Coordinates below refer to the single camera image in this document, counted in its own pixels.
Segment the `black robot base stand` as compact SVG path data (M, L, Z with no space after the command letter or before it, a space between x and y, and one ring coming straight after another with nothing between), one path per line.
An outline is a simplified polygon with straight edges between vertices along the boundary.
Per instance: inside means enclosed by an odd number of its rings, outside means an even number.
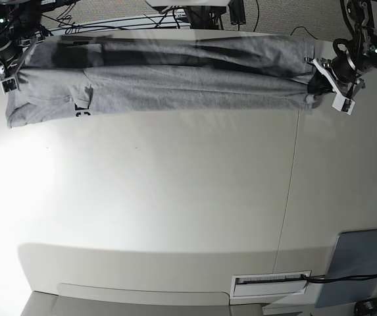
M184 22L188 22L191 29L198 30L223 30L224 25L222 15L228 12L226 7L182 7L186 17Z

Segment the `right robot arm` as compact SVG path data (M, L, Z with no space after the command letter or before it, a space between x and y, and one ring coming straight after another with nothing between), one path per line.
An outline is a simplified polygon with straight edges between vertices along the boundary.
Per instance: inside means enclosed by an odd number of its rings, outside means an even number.
M27 49L43 41L41 1L0 1L0 81L11 83Z

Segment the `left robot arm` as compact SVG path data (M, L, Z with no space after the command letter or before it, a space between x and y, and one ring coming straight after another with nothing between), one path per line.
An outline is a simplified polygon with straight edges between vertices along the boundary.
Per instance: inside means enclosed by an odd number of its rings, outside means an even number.
M352 98L364 87L363 75L377 69L377 1L340 1L343 21L350 39L332 43L336 56L321 59L345 96Z

